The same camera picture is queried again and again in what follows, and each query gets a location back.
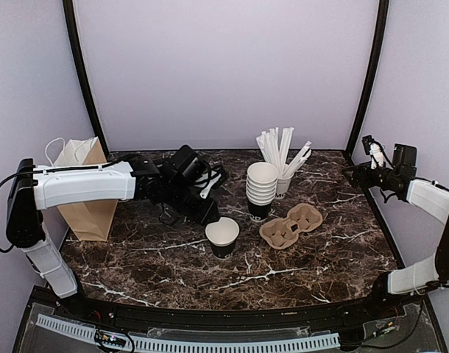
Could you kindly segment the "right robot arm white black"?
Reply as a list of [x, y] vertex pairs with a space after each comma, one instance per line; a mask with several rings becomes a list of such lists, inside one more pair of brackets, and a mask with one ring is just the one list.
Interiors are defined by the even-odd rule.
[[449, 189], [417, 175], [415, 147], [397, 143], [387, 157], [372, 136], [362, 143], [369, 161], [344, 169], [344, 176], [354, 188], [378, 188], [385, 202], [403, 202], [392, 210], [382, 207], [406, 267], [383, 273], [372, 286], [364, 312], [379, 319], [395, 299], [449, 288]]

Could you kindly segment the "black paper coffee cup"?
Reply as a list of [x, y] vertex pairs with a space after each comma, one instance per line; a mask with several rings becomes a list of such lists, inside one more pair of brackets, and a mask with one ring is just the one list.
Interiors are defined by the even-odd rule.
[[205, 228], [213, 255], [220, 260], [229, 258], [239, 235], [239, 225], [232, 218], [221, 217], [218, 221], [209, 223]]

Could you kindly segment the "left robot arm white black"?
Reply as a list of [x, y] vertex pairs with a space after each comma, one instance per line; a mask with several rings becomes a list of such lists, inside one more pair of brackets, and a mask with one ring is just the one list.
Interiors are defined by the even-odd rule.
[[227, 178], [222, 165], [210, 165], [188, 145], [160, 160], [128, 154], [109, 163], [56, 167], [24, 159], [18, 170], [4, 179], [12, 184], [6, 239], [12, 248], [24, 252], [57, 298], [64, 300], [65, 310], [85, 321], [93, 314], [93, 305], [84, 298], [80, 281], [52, 244], [42, 212], [81, 202], [147, 199], [208, 225], [220, 219], [218, 205], [209, 193]]

